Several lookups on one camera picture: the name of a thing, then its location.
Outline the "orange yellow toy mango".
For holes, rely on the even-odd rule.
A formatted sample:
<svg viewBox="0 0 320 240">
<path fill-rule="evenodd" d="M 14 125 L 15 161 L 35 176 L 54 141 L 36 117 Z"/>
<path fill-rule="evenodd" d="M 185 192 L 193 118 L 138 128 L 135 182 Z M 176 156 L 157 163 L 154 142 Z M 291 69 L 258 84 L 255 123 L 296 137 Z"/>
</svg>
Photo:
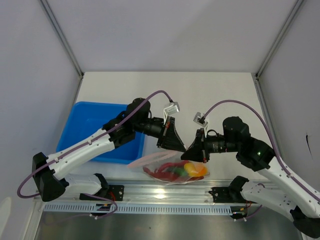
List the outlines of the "orange yellow toy mango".
<svg viewBox="0 0 320 240">
<path fill-rule="evenodd" d="M 183 168 L 190 177 L 204 177 L 209 174 L 208 168 L 203 163 L 188 162 Z"/>
</svg>

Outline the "clear pink zip top bag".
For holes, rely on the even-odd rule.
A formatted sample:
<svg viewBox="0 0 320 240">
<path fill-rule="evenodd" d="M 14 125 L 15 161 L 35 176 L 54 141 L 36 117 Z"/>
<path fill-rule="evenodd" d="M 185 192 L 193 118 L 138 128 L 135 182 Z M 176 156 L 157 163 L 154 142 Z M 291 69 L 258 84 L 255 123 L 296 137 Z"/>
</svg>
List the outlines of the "clear pink zip top bag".
<svg viewBox="0 0 320 240">
<path fill-rule="evenodd" d="M 181 160 L 177 151 L 167 150 L 143 156 L 129 163 L 127 168 L 142 172 L 166 185 L 184 185 L 202 181 L 210 176 L 204 163 Z"/>
</svg>

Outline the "blue plastic bin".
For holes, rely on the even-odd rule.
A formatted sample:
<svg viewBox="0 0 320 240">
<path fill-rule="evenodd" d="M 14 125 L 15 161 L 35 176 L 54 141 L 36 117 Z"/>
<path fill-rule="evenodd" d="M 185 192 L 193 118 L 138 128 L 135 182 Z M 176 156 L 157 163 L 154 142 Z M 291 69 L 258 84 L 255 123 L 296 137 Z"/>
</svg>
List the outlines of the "blue plastic bin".
<svg viewBox="0 0 320 240">
<path fill-rule="evenodd" d="M 62 151 L 89 137 L 126 109 L 125 104 L 77 102 L 71 109 L 56 151 Z M 101 154 L 93 161 L 127 165 L 143 155 L 145 135 L 136 133 L 135 139 L 117 149 Z"/>
</svg>

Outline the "green toy chili pepper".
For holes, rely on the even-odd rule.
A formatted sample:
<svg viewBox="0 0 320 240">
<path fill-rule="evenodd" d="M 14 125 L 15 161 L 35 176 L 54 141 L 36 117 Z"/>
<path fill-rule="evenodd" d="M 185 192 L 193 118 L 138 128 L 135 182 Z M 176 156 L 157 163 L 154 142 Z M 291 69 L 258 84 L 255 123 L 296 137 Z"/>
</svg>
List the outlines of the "green toy chili pepper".
<svg viewBox="0 0 320 240">
<path fill-rule="evenodd" d="M 186 170 L 184 168 L 180 168 L 180 167 L 175 167 L 172 170 L 173 173 L 179 175 L 179 176 L 188 176 L 188 173 L 186 172 Z"/>
</svg>

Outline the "red toy chili pepper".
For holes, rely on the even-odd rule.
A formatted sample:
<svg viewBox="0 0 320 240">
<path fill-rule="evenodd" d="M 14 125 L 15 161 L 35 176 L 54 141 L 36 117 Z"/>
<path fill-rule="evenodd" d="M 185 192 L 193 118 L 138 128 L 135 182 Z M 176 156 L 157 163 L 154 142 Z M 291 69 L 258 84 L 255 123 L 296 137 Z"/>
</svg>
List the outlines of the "red toy chili pepper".
<svg viewBox="0 0 320 240">
<path fill-rule="evenodd" d="M 173 173 L 173 168 L 183 168 L 184 165 L 188 163 L 188 161 L 179 161 L 179 162 L 167 162 L 162 164 L 159 168 L 156 168 L 154 171 L 151 171 L 148 167 L 144 166 L 142 170 L 149 175 L 160 181 L 165 182 L 176 182 L 178 180 L 182 180 L 183 177 Z"/>
</svg>

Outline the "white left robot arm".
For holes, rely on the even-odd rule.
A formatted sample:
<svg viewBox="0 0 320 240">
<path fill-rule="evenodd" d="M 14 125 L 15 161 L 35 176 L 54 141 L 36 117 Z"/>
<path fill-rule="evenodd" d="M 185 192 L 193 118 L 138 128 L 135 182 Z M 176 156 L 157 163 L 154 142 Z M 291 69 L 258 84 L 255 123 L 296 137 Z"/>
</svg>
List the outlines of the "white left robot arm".
<svg viewBox="0 0 320 240">
<path fill-rule="evenodd" d="M 103 200 L 110 186 L 100 173 L 75 175 L 71 171 L 93 158 L 111 152 L 133 141 L 137 133 L 157 139 L 157 147 L 185 152 L 173 114 L 179 112 L 177 102 L 170 101 L 163 117 L 151 117 L 151 104 L 136 98 L 115 118 L 104 124 L 86 139 L 50 155 L 37 153 L 32 158 L 33 180 L 43 202 L 51 202 L 63 194 L 79 194 L 81 200 Z"/>
</svg>

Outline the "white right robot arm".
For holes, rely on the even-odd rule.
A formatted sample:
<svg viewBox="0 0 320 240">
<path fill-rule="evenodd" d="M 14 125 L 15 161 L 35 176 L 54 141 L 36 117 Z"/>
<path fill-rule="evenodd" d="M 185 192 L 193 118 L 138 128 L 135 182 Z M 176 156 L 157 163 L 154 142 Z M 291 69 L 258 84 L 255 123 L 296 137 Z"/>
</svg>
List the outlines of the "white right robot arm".
<svg viewBox="0 0 320 240">
<path fill-rule="evenodd" d="M 207 135 L 204 128 L 198 129 L 181 159 L 207 163 L 211 154 L 235 153 L 243 166 L 265 177 L 282 192 L 237 176 L 228 186 L 229 198 L 265 206 L 288 218 L 306 236 L 319 238 L 320 192 L 290 169 L 267 143 L 252 137 L 249 126 L 239 117 L 226 118 L 222 127 L 223 134 L 217 135 Z"/>
</svg>

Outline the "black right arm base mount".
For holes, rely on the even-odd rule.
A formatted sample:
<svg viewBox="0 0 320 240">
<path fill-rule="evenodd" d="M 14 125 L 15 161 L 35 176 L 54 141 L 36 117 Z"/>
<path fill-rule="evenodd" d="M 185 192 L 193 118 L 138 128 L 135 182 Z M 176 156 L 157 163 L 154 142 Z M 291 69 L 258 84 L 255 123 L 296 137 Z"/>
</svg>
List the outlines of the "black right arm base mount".
<svg viewBox="0 0 320 240">
<path fill-rule="evenodd" d="M 231 187 L 212 187 L 208 193 L 212 196 L 214 203 L 245 204 L 247 202 L 239 189 Z"/>
</svg>

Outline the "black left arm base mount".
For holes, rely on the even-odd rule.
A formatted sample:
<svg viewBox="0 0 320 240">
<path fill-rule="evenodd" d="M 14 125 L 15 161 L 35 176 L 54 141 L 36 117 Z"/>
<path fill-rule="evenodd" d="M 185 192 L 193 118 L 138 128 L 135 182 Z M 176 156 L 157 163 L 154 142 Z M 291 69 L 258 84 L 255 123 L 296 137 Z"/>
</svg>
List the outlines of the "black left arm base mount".
<svg viewBox="0 0 320 240">
<path fill-rule="evenodd" d="M 97 193 L 93 194 L 95 197 L 100 197 L 112 201 L 123 201 L 125 192 L 124 185 L 109 185 L 109 188 L 103 188 L 99 190 Z M 98 198 L 93 196 L 89 196 L 87 194 L 81 193 L 79 199 L 82 201 L 97 201 Z"/>
</svg>

